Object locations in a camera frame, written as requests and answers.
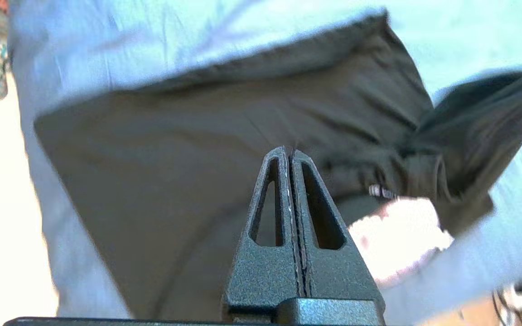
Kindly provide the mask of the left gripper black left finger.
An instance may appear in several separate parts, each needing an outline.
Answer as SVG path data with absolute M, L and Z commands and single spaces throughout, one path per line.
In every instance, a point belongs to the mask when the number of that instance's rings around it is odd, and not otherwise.
M 224 290 L 223 317 L 275 317 L 283 301 L 305 291 L 291 153 L 280 146 L 263 158 Z M 275 245 L 261 246 L 256 239 L 270 184 L 275 188 Z

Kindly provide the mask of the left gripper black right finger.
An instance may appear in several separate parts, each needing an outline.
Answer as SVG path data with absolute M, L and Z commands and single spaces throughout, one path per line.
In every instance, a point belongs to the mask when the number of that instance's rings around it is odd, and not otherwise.
M 313 160 L 299 150 L 290 155 L 302 295 L 310 298 L 373 301 L 383 297 Z

